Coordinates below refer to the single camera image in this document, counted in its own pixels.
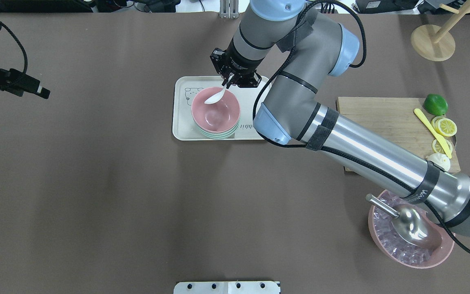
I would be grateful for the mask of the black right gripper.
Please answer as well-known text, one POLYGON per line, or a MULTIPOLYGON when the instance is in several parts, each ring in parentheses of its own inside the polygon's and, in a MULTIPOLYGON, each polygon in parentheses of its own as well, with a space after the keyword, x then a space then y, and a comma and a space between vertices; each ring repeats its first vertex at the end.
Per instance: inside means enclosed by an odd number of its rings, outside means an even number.
POLYGON ((262 78, 256 73, 262 58, 252 60, 243 56, 235 47, 232 40, 226 50, 215 48, 210 55, 215 71, 222 76, 224 89, 236 85, 241 89, 256 88, 262 78))

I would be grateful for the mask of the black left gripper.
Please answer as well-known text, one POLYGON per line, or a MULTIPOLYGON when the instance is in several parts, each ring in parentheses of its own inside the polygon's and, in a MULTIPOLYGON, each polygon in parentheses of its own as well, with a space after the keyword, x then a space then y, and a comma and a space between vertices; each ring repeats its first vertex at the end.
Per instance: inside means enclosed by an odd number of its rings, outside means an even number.
POLYGON ((27 92, 43 99, 48 99, 51 93, 49 89, 42 86, 38 79, 14 68, 11 68, 9 71, 2 71, 0 86, 4 88, 4 91, 19 97, 22 97, 24 92, 27 92))

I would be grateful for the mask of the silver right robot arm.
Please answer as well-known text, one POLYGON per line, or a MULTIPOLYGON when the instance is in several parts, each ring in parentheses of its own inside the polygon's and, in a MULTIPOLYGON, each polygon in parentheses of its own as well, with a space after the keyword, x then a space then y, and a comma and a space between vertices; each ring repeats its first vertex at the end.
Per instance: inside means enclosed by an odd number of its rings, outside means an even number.
POLYGON ((464 251, 453 233, 470 237, 470 176, 451 174, 408 152, 315 100, 327 76, 358 68, 367 56, 364 26, 345 4, 361 37, 316 11, 318 0, 251 0, 226 50, 211 54, 227 87, 256 87, 257 67, 276 45, 289 52, 265 87, 269 93, 253 107, 253 126, 269 143, 283 148, 323 152, 345 167, 426 208, 464 251))

